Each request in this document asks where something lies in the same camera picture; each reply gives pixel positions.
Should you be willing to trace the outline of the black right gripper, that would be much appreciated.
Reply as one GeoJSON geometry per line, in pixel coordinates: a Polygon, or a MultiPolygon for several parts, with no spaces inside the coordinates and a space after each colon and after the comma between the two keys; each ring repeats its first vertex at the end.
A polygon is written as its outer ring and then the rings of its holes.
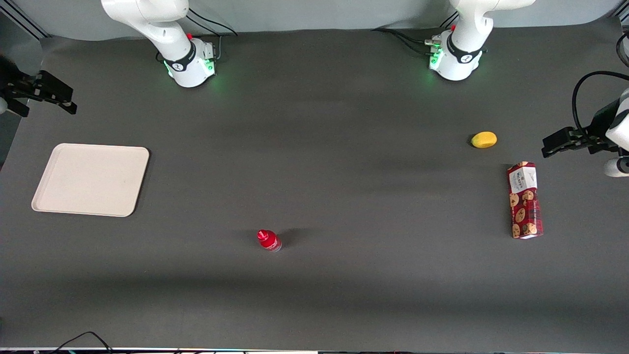
{"type": "Polygon", "coordinates": [[[8,111],[25,118],[29,116],[29,107],[18,98],[6,98],[6,93],[11,92],[16,85],[27,85],[29,93],[33,93],[37,101],[57,105],[71,115],[77,112],[77,105],[72,101],[74,90],[66,83],[46,70],[36,70],[31,74],[22,72],[11,59],[1,56],[1,101],[6,102],[8,111]]]}

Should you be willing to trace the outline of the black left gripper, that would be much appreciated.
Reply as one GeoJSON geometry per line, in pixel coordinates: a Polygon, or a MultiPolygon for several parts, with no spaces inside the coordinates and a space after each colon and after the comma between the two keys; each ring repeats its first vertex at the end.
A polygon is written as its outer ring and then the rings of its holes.
{"type": "Polygon", "coordinates": [[[573,121],[576,128],[564,127],[553,134],[553,138],[542,140],[542,156],[549,158],[558,152],[566,150],[580,150],[587,148],[589,154],[600,151],[622,153],[622,148],[606,137],[607,130],[615,120],[616,112],[620,106],[620,99],[615,99],[595,113],[590,125],[582,127],[580,124],[576,100],[572,101],[573,121]]]}

